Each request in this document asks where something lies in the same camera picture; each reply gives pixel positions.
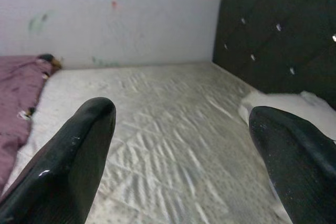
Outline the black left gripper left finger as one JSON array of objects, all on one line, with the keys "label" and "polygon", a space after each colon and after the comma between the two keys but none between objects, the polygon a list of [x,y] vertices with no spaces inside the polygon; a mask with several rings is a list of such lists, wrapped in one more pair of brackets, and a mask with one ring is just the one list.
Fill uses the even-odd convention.
[{"label": "black left gripper left finger", "polygon": [[115,122],[110,99],[87,100],[1,197],[1,223],[85,223]]}]

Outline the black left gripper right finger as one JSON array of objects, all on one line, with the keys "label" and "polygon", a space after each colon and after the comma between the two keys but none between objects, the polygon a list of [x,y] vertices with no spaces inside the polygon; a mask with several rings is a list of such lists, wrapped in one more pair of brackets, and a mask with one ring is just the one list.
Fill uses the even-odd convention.
[{"label": "black left gripper right finger", "polygon": [[249,132],[292,223],[335,223],[335,143],[309,121],[257,106]]}]

